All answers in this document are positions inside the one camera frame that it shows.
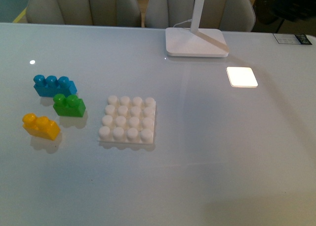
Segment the yellow building block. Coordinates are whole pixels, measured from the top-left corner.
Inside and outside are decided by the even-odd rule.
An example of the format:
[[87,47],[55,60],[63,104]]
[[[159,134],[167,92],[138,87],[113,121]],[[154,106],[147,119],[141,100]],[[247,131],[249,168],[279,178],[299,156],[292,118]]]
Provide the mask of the yellow building block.
[[49,140],[55,140],[60,128],[53,120],[46,116],[36,117],[34,113],[28,113],[23,117],[23,128],[32,136]]

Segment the white baseplate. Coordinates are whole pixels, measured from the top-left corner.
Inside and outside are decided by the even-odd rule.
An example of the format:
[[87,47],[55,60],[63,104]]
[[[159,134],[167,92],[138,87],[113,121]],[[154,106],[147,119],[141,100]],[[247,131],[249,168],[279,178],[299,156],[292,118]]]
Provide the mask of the white baseplate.
[[154,143],[156,102],[153,98],[143,101],[140,97],[112,95],[107,101],[103,126],[99,129],[100,142]]

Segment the chair backrest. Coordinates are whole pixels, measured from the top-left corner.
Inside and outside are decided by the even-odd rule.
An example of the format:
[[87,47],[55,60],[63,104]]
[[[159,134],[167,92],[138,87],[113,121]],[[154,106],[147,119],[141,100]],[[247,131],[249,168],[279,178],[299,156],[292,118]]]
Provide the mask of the chair backrest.
[[[192,18],[194,0],[149,0],[145,26],[168,28]],[[255,13],[249,0],[205,0],[200,28],[251,31]],[[181,27],[190,27],[189,23]]]
[[29,23],[141,27],[137,0],[29,0]]

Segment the lamp base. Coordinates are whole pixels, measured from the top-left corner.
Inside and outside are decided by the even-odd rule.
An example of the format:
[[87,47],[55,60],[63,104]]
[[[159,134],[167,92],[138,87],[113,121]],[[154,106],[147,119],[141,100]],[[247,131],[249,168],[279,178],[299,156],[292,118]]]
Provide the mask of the lamp base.
[[229,49],[223,33],[217,29],[167,28],[166,49],[170,56],[178,57],[227,57]]

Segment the toy building block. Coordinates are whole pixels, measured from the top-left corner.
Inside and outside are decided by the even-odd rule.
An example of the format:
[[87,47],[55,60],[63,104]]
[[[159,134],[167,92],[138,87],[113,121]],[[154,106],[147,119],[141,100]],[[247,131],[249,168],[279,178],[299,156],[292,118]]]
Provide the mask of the toy building block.
[[69,95],[67,98],[63,94],[56,94],[53,100],[55,102],[53,107],[59,116],[83,117],[85,105],[83,100],[75,94]]
[[49,140],[55,140],[60,128],[53,120],[46,116],[36,117],[34,113],[28,113],[23,117],[23,128],[32,136]]
[[99,141],[151,145],[154,142],[156,102],[140,97],[108,97]]
[[63,94],[68,97],[77,93],[74,82],[66,76],[57,80],[53,75],[46,79],[43,75],[36,75],[33,80],[35,82],[34,88],[41,97],[54,97],[56,94]]

